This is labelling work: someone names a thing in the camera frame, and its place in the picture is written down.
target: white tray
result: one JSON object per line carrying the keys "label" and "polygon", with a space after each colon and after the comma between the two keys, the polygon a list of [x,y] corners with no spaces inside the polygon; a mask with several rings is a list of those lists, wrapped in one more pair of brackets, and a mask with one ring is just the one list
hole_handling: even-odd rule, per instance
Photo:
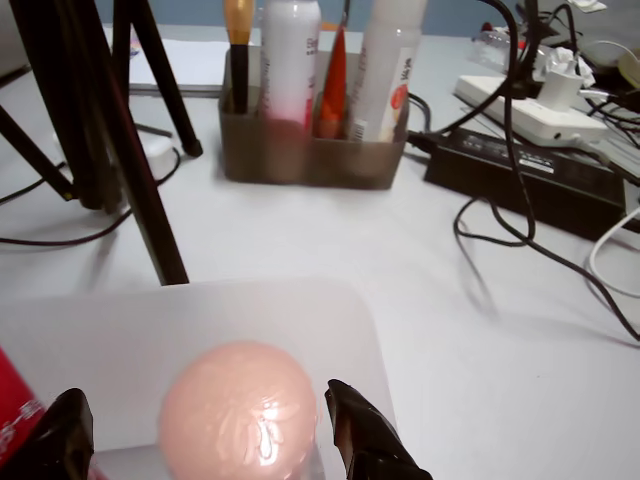
{"label": "white tray", "polygon": [[198,355],[235,340],[283,348],[311,376],[327,479],[345,477],[324,401],[328,380],[353,385],[395,426],[372,318],[351,288],[332,281],[197,284],[0,308],[2,348],[43,401],[72,387],[85,392],[97,451],[154,444],[172,381]]}

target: makeup brush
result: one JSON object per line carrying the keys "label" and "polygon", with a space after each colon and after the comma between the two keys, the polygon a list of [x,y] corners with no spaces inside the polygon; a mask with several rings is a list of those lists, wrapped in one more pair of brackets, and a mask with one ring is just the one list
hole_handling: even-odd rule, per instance
{"label": "makeup brush", "polygon": [[249,37],[253,25],[254,0],[225,0],[224,17],[231,43],[233,111],[247,113],[249,96]]}
{"label": "makeup brush", "polygon": [[329,72],[324,85],[317,135],[334,139],[340,136],[347,96],[347,52],[344,34],[349,21],[350,0],[345,0],[342,21],[336,32]]}

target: black power adapter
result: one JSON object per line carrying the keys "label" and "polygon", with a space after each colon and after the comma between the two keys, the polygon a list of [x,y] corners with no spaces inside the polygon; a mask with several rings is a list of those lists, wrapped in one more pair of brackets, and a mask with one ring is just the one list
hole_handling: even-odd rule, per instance
{"label": "black power adapter", "polygon": [[[624,217],[624,183],[618,175],[543,148],[514,148],[537,220],[595,241]],[[455,130],[433,145],[425,181],[526,214],[507,144],[499,138]]]}

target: white table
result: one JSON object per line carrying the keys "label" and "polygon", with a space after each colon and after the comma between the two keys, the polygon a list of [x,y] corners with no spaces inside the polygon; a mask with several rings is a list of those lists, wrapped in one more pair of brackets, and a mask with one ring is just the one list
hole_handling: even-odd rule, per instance
{"label": "white table", "polygon": [[[360,38],[350,34],[350,51]],[[466,60],[469,45],[423,40],[412,91],[431,104],[434,128],[462,113],[450,93],[457,77],[487,73]],[[35,91],[27,76],[0,91],[0,104],[57,159],[44,106],[29,97]],[[172,129],[160,100],[131,105],[137,121]],[[437,480],[637,478],[639,353],[579,276],[529,249],[465,242],[481,288],[452,233],[466,198],[423,183],[424,167],[407,158],[389,192],[229,183],[217,161],[216,102],[186,105],[205,154],[161,195],[192,282],[326,276],[353,285],[376,321],[400,435]],[[421,116],[411,124],[420,128]],[[0,143],[0,194],[36,178]],[[524,228],[521,217],[506,217]],[[483,206],[466,222],[504,235]],[[109,223],[47,187],[0,208],[0,236],[14,238],[74,238]],[[544,225],[538,240],[578,263],[592,247]],[[603,270],[640,289],[640,255],[619,246],[605,253]],[[133,221],[71,249],[0,246],[0,301],[157,284]],[[620,305],[640,324],[637,302]]]}

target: bottle label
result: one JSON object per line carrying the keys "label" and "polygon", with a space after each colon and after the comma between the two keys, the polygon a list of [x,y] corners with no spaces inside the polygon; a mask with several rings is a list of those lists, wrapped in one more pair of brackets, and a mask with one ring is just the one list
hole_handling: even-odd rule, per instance
{"label": "bottle label", "polygon": [[398,120],[409,96],[409,81],[411,80],[416,51],[417,49],[413,47],[400,49],[400,58],[398,58],[393,82],[387,95],[387,106],[382,118],[382,127],[378,138],[380,142],[393,142],[394,140]]}

